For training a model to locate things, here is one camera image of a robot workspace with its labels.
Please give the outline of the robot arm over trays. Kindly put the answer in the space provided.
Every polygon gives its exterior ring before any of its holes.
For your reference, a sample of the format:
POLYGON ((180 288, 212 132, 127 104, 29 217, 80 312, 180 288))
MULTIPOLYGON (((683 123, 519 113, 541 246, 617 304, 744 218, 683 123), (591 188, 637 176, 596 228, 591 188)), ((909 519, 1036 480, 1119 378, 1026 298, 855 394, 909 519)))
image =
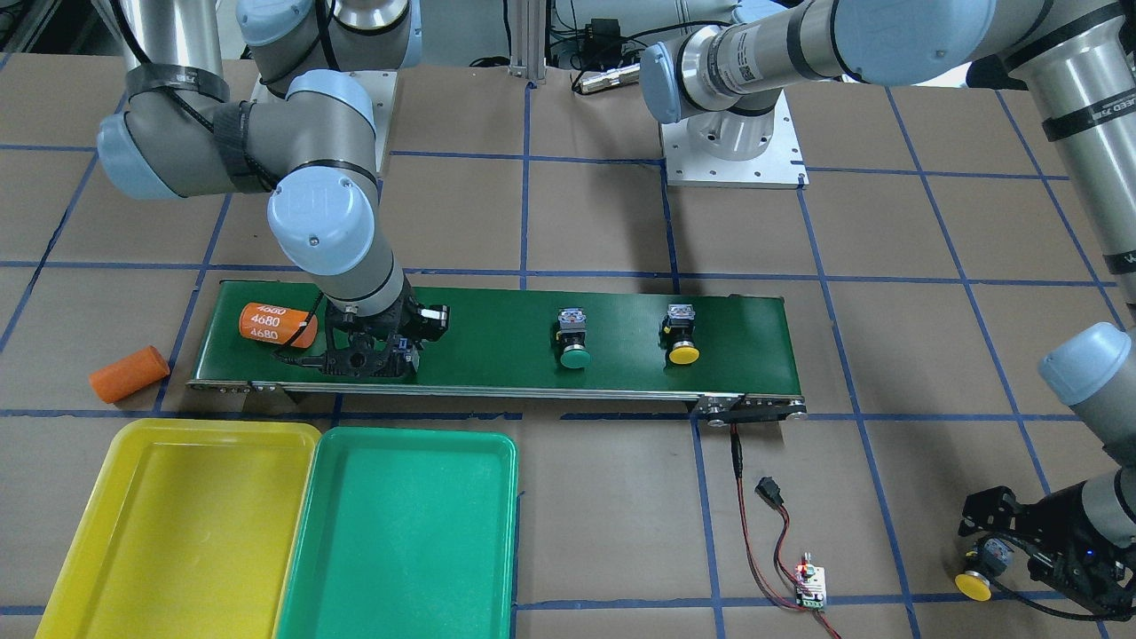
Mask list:
POLYGON ((414 373, 449 327, 415 299, 381 229, 381 121, 360 72, 421 57, 417 1, 240 1, 269 101, 223 76, 211 1, 111 1, 127 63, 125 113, 99 126, 103 171, 139 200, 267 193, 279 250, 318 287, 325 352, 277 359, 351 379, 414 373))

